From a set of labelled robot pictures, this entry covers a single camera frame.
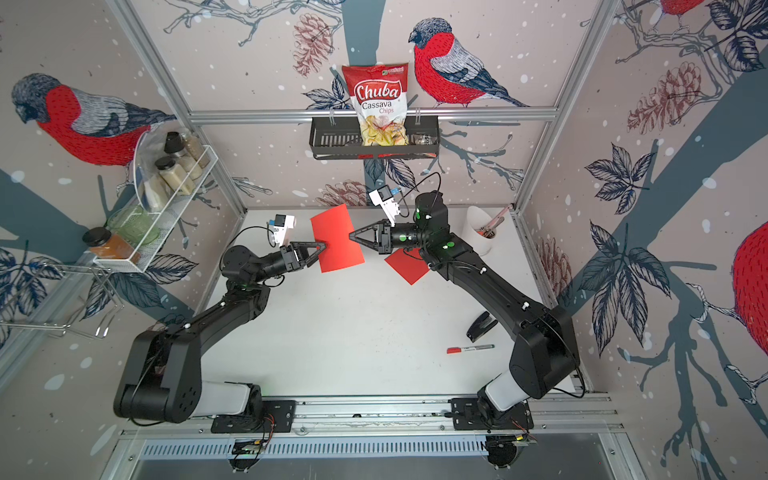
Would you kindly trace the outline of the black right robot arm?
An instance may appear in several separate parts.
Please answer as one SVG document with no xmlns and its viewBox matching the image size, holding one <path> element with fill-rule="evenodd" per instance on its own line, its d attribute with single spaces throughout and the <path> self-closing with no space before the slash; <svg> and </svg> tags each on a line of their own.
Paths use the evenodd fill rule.
<svg viewBox="0 0 768 480">
<path fill-rule="evenodd" d="M 351 232 L 349 239 L 382 255 L 418 250 L 430 270 L 470 294 L 504 327 L 513 341 L 508 367 L 478 392 L 478 410 L 486 421 L 543 398 L 581 372 L 572 317 L 561 307 L 533 300 L 492 270 L 451 230 L 439 191 L 417 196 L 410 222 L 381 220 Z"/>
</svg>

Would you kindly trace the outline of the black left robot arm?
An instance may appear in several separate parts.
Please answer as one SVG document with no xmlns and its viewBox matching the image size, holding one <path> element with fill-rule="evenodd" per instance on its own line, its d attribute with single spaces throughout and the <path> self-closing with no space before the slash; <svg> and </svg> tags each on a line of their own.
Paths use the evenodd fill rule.
<svg viewBox="0 0 768 480">
<path fill-rule="evenodd" d="M 190 418 L 203 393 L 204 353 L 265 311 L 269 279 L 312 266 L 325 249 L 323 242 L 291 242 L 258 256 L 242 245 L 229 248 L 221 260 L 227 287 L 221 300 L 183 325 L 146 330 L 134 339 L 114 414 L 145 426 Z"/>
</svg>

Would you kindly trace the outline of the white pen cup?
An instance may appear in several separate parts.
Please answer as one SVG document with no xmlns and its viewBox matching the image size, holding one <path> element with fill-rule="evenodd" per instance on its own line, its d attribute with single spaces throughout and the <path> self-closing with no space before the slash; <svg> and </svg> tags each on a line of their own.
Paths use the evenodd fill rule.
<svg viewBox="0 0 768 480">
<path fill-rule="evenodd" d="M 460 237 L 480 256 L 488 254 L 493 246 L 494 235 L 487 237 L 482 233 L 482 228 L 491 220 L 492 217 L 477 206 L 470 206 L 466 211 Z"/>
</svg>

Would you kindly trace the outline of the red marker pen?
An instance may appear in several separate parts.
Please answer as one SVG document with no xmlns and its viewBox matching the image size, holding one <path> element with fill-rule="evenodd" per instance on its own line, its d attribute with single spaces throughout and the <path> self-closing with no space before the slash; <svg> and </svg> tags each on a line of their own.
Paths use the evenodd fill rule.
<svg viewBox="0 0 768 480">
<path fill-rule="evenodd" d="M 492 350 L 494 348 L 495 348 L 495 345 L 493 344 L 471 345 L 471 346 L 465 346 L 465 347 L 449 347 L 446 349 L 446 353 L 451 355 L 451 354 L 460 354 L 460 353 L 466 353 L 466 352 L 486 351 L 486 350 Z"/>
</svg>

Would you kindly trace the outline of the Chuba cassava chips bag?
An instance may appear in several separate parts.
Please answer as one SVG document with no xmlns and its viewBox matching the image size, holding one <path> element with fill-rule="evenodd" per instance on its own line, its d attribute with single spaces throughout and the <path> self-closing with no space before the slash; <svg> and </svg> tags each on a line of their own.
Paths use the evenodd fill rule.
<svg viewBox="0 0 768 480">
<path fill-rule="evenodd" d="M 406 146 L 408 65 L 343 66 L 364 147 Z"/>
</svg>

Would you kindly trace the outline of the beige spice bottle front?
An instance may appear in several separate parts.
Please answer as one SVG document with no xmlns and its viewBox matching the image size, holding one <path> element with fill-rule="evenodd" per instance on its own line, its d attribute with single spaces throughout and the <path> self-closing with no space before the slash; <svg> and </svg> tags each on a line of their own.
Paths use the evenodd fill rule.
<svg viewBox="0 0 768 480">
<path fill-rule="evenodd" d="M 166 184 L 173 190 L 174 193 L 181 196 L 192 196 L 194 193 L 195 185 L 192 181 L 191 174 L 188 173 L 176 160 L 171 156 L 164 156 L 157 159 L 154 163 L 160 176 L 166 182 Z"/>
</svg>

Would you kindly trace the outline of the beige spice bottle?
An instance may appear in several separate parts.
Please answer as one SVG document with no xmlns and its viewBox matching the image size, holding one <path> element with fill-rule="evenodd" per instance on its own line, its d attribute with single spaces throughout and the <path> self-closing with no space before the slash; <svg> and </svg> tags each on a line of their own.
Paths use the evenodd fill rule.
<svg viewBox="0 0 768 480">
<path fill-rule="evenodd" d="M 190 132 L 168 132 L 164 143 L 164 153 L 175 157 L 191 156 L 202 169 L 205 169 L 210 162 L 205 153 L 204 145 L 197 136 Z"/>
<path fill-rule="evenodd" d="M 164 156 L 157 159 L 154 163 L 160 176 L 166 182 L 166 184 L 173 190 L 174 193 L 181 196 L 192 196 L 194 193 L 195 185 L 192 181 L 191 174 L 188 173 L 176 160 L 171 156 Z"/>
</svg>

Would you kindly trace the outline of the beige spice bottle rear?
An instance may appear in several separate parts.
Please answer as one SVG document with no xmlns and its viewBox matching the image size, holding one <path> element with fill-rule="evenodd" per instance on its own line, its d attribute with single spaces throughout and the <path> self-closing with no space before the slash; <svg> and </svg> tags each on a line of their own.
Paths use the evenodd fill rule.
<svg viewBox="0 0 768 480">
<path fill-rule="evenodd" d="M 205 153 L 204 145 L 197 136 L 190 132 L 168 132 L 164 143 L 164 153 L 175 157 L 191 156 L 202 169 L 205 169 L 210 162 Z"/>
</svg>

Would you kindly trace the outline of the green lidded jar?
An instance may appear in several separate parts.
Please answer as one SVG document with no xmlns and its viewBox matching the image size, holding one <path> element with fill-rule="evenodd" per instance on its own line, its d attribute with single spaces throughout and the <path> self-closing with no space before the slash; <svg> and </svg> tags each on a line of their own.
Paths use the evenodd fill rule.
<svg viewBox="0 0 768 480">
<path fill-rule="evenodd" d="M 107 220 L 107 229 L 116 233 L 133 247 L 154 243 L 160 230 L 154 225 L 155 216 L 140 205 L 127 205 Z"/>
</svg>

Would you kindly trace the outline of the orange spice jar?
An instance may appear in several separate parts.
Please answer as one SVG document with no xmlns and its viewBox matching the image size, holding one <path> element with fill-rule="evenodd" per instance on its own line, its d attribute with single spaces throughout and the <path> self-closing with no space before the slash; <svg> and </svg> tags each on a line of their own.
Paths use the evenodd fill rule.
<svg viewBox="0 0 768 480">
<path fill-rule="evenodd" d="M 83 243 L 98 258 L 129 260 L 137 264 L 140 253 L 127 240 L 105 227 L 89 229 L 82 235 Z"/>
</svg>

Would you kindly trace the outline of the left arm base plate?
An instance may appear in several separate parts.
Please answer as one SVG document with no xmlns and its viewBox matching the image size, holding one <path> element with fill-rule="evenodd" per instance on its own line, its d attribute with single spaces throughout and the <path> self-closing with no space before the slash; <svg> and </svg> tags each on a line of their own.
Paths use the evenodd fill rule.
<svg viewBox="0 0 768 480">
<path fill-rule="evenodd" d="M 255 407 L 247 406 L 238 415 L 214 418 L 214 434 L 289 433 L 292 429 L 297 402 L 295 400 L 261 400 Z"/>
</svg>

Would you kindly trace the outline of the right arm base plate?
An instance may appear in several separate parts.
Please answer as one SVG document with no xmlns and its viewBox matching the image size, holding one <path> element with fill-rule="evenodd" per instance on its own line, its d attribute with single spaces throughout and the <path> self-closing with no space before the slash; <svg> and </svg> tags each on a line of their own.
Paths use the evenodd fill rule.
<svg viewBox="0 0 768 480">
<path fill-rule="evenodd" d="M 457 431 L 529 431 L 534 427 L 531 412 L 526 402 L 508 410 L 497 410 L 488 400 L 476 397 L 456 397 L 450 401 L 450 410 L 445 414 Z"/>
</svg>

